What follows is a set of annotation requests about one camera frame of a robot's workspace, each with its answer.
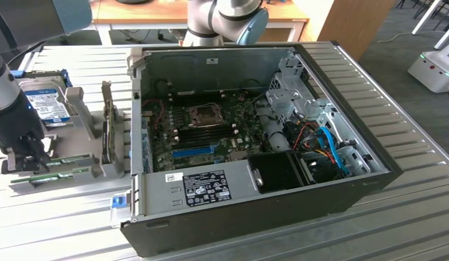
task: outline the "label sticker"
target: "label sticker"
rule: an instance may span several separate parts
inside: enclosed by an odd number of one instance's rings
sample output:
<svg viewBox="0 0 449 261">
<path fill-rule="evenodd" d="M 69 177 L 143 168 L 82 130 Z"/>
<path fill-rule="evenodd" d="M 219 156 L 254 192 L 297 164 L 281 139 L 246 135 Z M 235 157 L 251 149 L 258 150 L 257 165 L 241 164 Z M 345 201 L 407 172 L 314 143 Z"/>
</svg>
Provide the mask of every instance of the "label sticker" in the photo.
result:
<svg viewBox="0 0 449 261">
<path fill-rule="evenodd" d="M 206 64 L 218 64 L 218 58 L 207 58 Z"/>
<path fill-rule="evenodd" d="M 165 177 L 166 177 L 166 182 L 181 181 L 183 177 L 183 173 L 182 172 L 169 173 L 165 175 Z"/>
<path fill-rule="evenodd" d="M 31 107 L 45 122 L 62 122 L 69 120 L 67 110 L 58 102 L 58 92 L 54 89 L 25 91 Z"/>
<path fill-rule="evenodd" d="M 223 170 L 183 176 L 183 188 L 189 207 L 231 199 Z"/>
</svg>

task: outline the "desk leg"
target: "desk leg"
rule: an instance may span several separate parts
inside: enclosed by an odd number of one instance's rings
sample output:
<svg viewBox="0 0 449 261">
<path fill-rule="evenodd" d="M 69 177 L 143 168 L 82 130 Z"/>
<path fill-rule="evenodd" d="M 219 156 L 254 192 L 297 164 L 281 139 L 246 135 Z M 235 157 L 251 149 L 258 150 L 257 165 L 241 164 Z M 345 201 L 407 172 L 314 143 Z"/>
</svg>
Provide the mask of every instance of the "desk leg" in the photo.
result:
<svg viewBox="0 0 449 261">
<path fill-rule="evenodd" d="M 110 25 L 109 24 L 97 24 L 95 30 L 98 32 L 101 45 L 113 45 L 113 43 L 110 41 L 110 35 L 109 35 Z"/>
<path fill-rule="evenodd" d="M 444 42 L 447 41 L 449 38 L 449 30 L 446 31 L 446 33 L 443 34 L 442 38 L 439 39 L 438 43 L 434 46 L 434 49 L 439 50 L 442 48 L 442 45 L 444 44 Z"/>
<path fill-rule="evenodd" d="M 303 22 L 295 22 L 291 27 L 287 42 L 299 42 L 301 33 L 303 32 Z"/>
<path fill-rule="evenodd" d="M 442 0 L 434 0 L 429 10 L 426 11 L 421 21 L 418 22 L 418 25 L 415 26 L 414 30 L 413 30 L 413 35 L 415 35 L 421 29 L 421 27 L 423 26 L 423 24 L 426 23 L 426 21 L 429 20 L 430 18 L 430 15 L 434 13 L 437 7 L 438 7 L 438 4 L 440 3 Z"/>
</svg>

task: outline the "green circuit board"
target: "green circuit board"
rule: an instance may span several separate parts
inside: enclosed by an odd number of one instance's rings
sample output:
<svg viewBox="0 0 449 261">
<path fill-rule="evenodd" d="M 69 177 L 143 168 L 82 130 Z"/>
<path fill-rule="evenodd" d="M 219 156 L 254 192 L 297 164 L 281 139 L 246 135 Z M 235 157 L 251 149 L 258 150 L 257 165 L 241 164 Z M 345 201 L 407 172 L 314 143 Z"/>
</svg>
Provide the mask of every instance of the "green circuit board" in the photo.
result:
<svg viewBox="0 0 449 261">
<path fill-rule="evenodd" d="M 177 151 L 175 145 L 182 144 L 177 141 L 177 132 L 199 129 L 190 127 L 195 123 L 190 107 L 177 105 L 170 100 L 151 100 L 145 105 L 142 114 L 149 117 L 154 172 L 241 160 L 246 155 L 263 151 L 263 130 L 251 103 L 255 96 L 235 91 L 225 92 L 219 97 L 218 101 L 205 102 L 198 107 L 207 110 L 210 110 L 209 107 L 218 108 L 222 117 L 221 122 L 214 125 L 231 126 L 235 133 L 225 138 L 206 140 L 206 146 L 198 147 L 213 147 L 213 153 L 195 156 L 173 157 L 173 152 Z"/>
</svg>

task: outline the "wooden desk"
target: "wooden desk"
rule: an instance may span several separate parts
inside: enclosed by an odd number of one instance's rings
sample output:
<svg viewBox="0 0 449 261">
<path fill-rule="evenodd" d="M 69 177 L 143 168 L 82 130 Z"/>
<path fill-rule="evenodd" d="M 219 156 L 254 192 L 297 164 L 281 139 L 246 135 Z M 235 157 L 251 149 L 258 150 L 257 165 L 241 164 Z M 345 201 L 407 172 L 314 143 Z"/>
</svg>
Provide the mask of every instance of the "wooden desk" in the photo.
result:
<svg viewBox="0 0 449 261">
<path fill-rule="evenodd" d="M 291 0 L 286 3 L 273 1 L 269 5 L 263 3 L 263 7 L 269 10 L 267 28 L 285 28 L 289 30 L 287 41 L 298 41 L 309 19 Z M 111 45 L 110 30 L 186 29 L 186 0 L 153 0 L 138 5 L 101 0 L 91 3 L 91 11 L 93 24 L 86 29 L 98 31 L 102 45 Z M 263 36 L 265 40 L 279 40 L 278 38 Z"/>
</svg>

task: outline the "metal table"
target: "metal table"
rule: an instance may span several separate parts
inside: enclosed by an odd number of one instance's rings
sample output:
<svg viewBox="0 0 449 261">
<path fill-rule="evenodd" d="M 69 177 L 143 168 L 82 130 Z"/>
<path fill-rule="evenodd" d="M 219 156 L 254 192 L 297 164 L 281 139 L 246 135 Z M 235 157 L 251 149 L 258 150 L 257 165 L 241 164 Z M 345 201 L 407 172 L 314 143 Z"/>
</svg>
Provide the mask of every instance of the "metal table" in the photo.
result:
<svg viewBox="0 0 449 261">
<path fill-rule="evenodd" d="M 343 213 L 147 260 L 449 259 L 447 154 L 343 49 L 329 42 L 303 46 L 405 173 Z M 91 110 L 101 108 L 101 80 L 111 80 L 115 104 L 129 112 L 123 47 L 45 47 L 26 57 L 22 68 L 63 66 L 73 84 L 87 93 Z M 129 189 L 127 178 L 29 195 L 14 195 L 4 188 L 2 184 L 0 260 L 138 260 L 109 225 L 110 195 Z"/>
</svg>

